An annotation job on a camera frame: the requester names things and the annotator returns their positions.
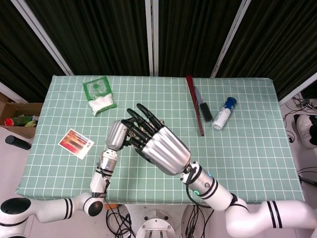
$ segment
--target white floor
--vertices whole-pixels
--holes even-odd
[[[289,109],[281,107],[283,114]],[[291,128],[293,117],[288,116],[288,130],[295,134],[296,130]],[[28,151],[7,145],[4,140],[12,134],[11,132],[0,128],[0,202],[8,198],[16,197],[14,193],[23,175],[24,166],[27,161]],[[298,169],[317,166],[317,149],[305,149],[300,139],[296,137],[295,142],[290,144],[296,167]],[[306,177],[317,180],[316,174],[305,174]],[[306,201],[317,208],[317,188],[303,184],[303,191]],[[257,211],[258,205],[250,205],[250,212]],[[107,230],[105,223],[106,213],[103,211],[100,215],[89,218],[83,212],[78,211],[73,218],[65,221],[54,222],[49,224],[40,224],[34,217],[30,217],[27,223],[25,235],[30,238],[100,238],[113,237]],[[202,229],[202,223],[198,222],[197,234]],[[210,235],[207,238],[230,238],[225,228],[225,219],[223,212],[215,212],[209,222],[208,230]],[[313,231],[302,229],[268,229],[267,231],[253,238],[310,238]]]

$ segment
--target table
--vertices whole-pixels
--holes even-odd
[[[223,130],[204,122],[201,137],[185,78],[107,76],[118,107],[94,117],[82,83],[99,77],[53,77],[18,194],[49,200],[89,191],[107,130],[114,120],[130,117],[127,108],[138,111],[141,102],[189,147],[192,161],[248,203],[303,200],[272,80],[194,78],[214,117],[227,97],[238,101]],[[95,142],[84,160],[58,145],[70,128]],[[178,176],[165,175],[131,148],[119,152],[108,200],[190,203]]]

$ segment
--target cardboard box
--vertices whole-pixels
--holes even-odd
[[[25,138],[33,138],[35,135],[35,127],[7,126],[4,125],[4,120],[20,115],[39,116],[42,106],[43,103],[5,103],[0,100],[0,126]]]

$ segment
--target spray can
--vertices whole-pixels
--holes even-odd
[[[227,98],[227,101],[224,103],[223,107],[221,108],[220,112],[216,116],[215,120],[212,123],[212,126],[217,129],[221,130],[228,120],[231,112],[233,111],[234,105],[237,103],[237,100],[233,97]]]

